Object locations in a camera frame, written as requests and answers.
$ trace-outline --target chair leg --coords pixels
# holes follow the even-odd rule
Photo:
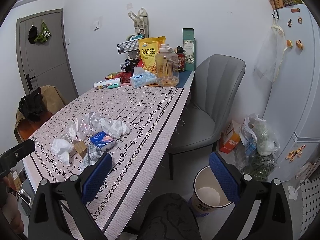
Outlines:
[[[170,180],[173,180],[173,154],[168,153],[168,156],[169,156]]]
[[[217,148],[217,141],[215,141],[212,145],[212,152],[214,152]]]

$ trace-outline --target white wall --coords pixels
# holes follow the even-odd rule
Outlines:
[[[212,54],[243,59],[246,73],[231,115],[242,122],[246,114],[263,114],[268,95],[261,92],[261,84],[257,87],[253,65],[272,24],[268,0],[65,0],[65,36],[71,41],[68,57],[79,94],[119,71],[124,56],[118,55],[116,45],[134,33],[129,3],[135,13],[146,8],[150,36],[164,35],[171,46],[182,45],[182,28],[194,28],[197,65]],[[94,31],[97,20],[100,29]]]
[[[17,62],[17,19],[62,7],[63,0],[40,0],[21,5],[10,11],[0,27],[0,154],[17,145],[13,133],[16,113],[21,98],[26,95],[22,87]]]

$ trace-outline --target dining table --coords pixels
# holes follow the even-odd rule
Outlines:
[[[41,179],[63,182],[81,173],[82,158],[78,153],[69,154],[70,166],[66,166],[51,151],[53,140],[67,133],[72,122],[89,112],[123,121],[131,132],[115,139],[115,146],[108,150],[112,156],[111,172],[95,199],[86,205],[105,236],[115,240],[158,168],[190,95],[193,78],[194,72],[190,72],[179,87],[91,89],[70,102],[30,137],[36,148],[23,159],[23,164],[34,191]],[[90,140],[87,138],[84,142],[88,145]],[[62,201],[61,204],[73,237],[82,239],[68,203]]]

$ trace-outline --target black hat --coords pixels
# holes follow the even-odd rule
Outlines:
[[[38,37],[38,29],[35,26],[32,26],[31,29],[29,30],[29,36],[28,36],[28,40],[30,42],[30,44],[35,44],[35,38]]]

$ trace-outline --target door lock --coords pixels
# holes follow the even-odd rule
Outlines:
[[[29,87],[29,90],[33,90],[33,87],[32,87],[32,84],[31,84],[31,79],[34,79],[36,78],[36,76],[34,77],[29,77],[29,74],[26,75],[26,80],[27,80],[27,83],[28,83],[28,87]]]

